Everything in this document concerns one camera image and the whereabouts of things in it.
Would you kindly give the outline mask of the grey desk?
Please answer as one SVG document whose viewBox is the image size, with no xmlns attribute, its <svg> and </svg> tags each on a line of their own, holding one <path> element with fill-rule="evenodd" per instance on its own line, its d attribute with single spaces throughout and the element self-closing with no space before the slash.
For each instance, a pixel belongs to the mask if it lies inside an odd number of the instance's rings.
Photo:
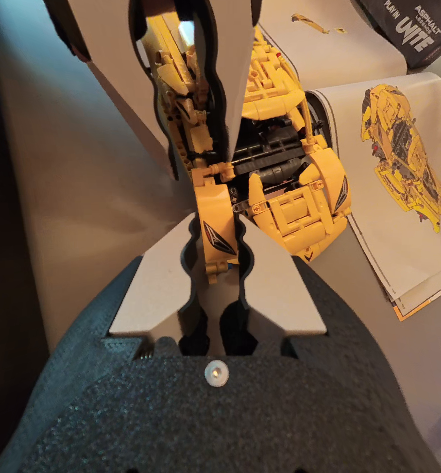
<svg viewBox="0 0 441 473">
<path fill-rule="evenodd" d="M 146 155 L 42 2 L 0 2 L 0 96 L 52 353 L 82 309 L 194 210 L 194 194 Z M 380 344 L 441 463 L 441 296 L 400 321 L 349 228 L 312 269 Z"/>
</svg>

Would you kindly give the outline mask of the toy car set box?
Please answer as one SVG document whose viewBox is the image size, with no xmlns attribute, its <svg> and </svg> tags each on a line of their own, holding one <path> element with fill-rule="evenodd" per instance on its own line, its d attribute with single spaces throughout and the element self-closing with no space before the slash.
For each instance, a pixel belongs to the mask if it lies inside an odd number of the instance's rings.
<svg viewBox="0 0 441 473">
<path fill-rule="evenodd" d="M 405 57 L 409 70 L 441 56 L 441 0 L 359 0 L 374 29 Z"/>
</svg>

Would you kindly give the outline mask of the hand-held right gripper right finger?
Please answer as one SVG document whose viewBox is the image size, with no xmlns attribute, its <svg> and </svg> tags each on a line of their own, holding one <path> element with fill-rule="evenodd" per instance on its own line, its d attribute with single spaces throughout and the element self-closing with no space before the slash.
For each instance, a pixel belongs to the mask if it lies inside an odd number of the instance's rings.
<svg viewBox="0 0 441 473">
<path fill-rule="evenodd" d="M 290 252 L 240 216 L 240 249 L 248 269 L 241 278 L 241 301 L 249 312 L 253 337 L 323 335 L 326 324 Z"/>
</svg>

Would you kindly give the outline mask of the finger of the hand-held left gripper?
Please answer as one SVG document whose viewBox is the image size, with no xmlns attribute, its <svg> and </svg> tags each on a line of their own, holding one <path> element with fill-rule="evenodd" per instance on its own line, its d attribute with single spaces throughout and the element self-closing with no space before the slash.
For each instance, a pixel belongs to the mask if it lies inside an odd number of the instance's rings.
<svg viewBox="0 0 441 473">
<path fill-rule="evenodd" d="M 146 20 L 139 4 L 130 0 L 70 2 L 91 56 L 89 70 L 149 156 L 178 181 L 166 120 L 160 118 L 157 88 L 135 40 L 137 24 L 144 25 Z"/>
<path fill-rule="evenodd" d="M 252 57 L 256 2 L 192 2 L 195 49 L 210 88 L 210 123 L 217 153 L 231 163 L 241 127 Z"/>
</svg>

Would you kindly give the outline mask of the instruction booklet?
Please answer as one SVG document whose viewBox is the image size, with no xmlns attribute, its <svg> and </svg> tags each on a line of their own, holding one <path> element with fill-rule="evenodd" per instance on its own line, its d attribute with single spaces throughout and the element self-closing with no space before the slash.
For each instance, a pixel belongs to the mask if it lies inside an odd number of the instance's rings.
<svg viewBox="0 0 441 473">
<path fill-rule="evenodd" d="M 345 168 L 349 226 L 409 317 L 441 295 L 441 78 L 408 74 L 354 2 L 263 2 L 259 28 L 298 72 Z"/>
</svg>

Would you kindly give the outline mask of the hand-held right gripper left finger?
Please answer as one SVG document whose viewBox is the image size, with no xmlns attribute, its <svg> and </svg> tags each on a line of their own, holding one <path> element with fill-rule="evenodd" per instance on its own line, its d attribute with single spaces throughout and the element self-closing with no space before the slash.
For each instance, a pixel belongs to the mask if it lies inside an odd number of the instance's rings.
<svg viewBox="0 0 441 473">
<path fill-rule="evenodd" d="M 183 338 L 194 334 L 201 319 L 192 276 L 199 238 L 199 216 L 192 213 L 146 251 L 110 327 L 112 335 Z"/>
</svg>

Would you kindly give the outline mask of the yellow toy brick car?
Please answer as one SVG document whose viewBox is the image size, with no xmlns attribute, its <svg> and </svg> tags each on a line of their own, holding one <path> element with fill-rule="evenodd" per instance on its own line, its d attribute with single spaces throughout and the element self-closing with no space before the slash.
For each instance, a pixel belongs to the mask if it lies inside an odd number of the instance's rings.
<svg viewBox="0 0 441 473">
<path fill-rule="evenodd" d="M 174 11 L 149 17 L 142 39 L 176 156 L 191 181 L 201 168 L 228 187 L 234 216 L 247 216 L 309 263 L 347 228 L 351 191 L 298 74 L 256 27 L 240 135 L 233 162 L 224 163 L 209 117 L 210 89 L 183 24 Z"/>
</svg>

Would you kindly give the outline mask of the yellow curved panel piece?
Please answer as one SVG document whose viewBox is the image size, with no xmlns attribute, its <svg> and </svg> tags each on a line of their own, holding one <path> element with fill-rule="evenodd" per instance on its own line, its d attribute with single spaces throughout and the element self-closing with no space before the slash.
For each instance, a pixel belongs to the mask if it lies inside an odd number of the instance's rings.
<svg viewBox="0 0 441 473">
<path fill-rule="evenodd" d="M 202 242 L 209 284 L 217 283 L 217 276 L 228 271 L 230 262 L 238 262 L 234 212 L 228 187 L 217 185 L 213 177 L 205 177 L 203 170 L 192 171 L 194 191 L 199 212 Z"/>
</svg>

